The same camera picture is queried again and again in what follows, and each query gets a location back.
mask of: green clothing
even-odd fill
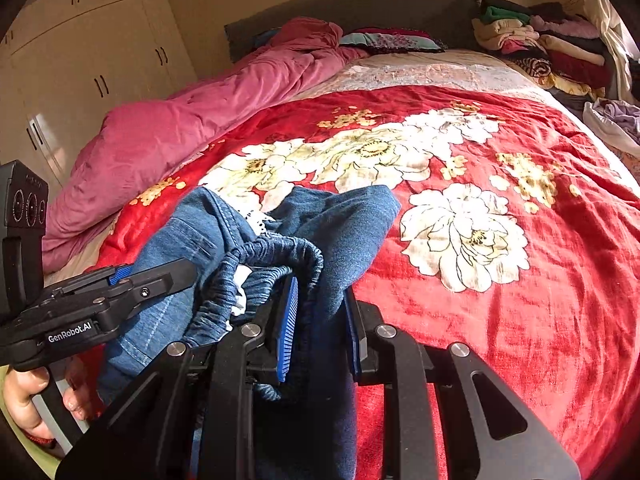
[[[521,12],[513,12],[512,10],[500,9],[498,7],[487,7],[486,11],[482,16],[480,16],[480,21],[485,25],[489,23],[493,23],[497,20],[504,20],[514,18],[516,20],[520,20],[523,25],[529,25],[531,20],[530,16],[526,14],[522,14]]]

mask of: wardrobe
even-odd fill
[[[0,44],[0,162],[53,197],[111,108],[194,81],[168,0],[29,0]]]

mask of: bed headboard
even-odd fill
[[[346,33],[361,27],[413,28],[449,48],[478,49],[471,19],[479,0],[290,0],[225,25],[231,61],[251,52],[254,36],[296,16],[337,23]]]

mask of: clothes pile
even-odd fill
[[[624,101],[596,99],[584,107],[584,124],[640,182],[640,107]]]
[[[612,59],[598,29],[567,15],[559,2],[524,7],[482,0],[472,20],[478,44],[500,57],[582,118],[585,102],[604,97]]]

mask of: pink comforter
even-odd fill
[[[163,101],[120,106],[80,152],[71,177],[49,205],[42,239],[45,272],[62,268],[128,201],[192,153],[264,108],[325,81],[367,56],[338,46],[334,23],[295,18],[270,43],[228,73]]]

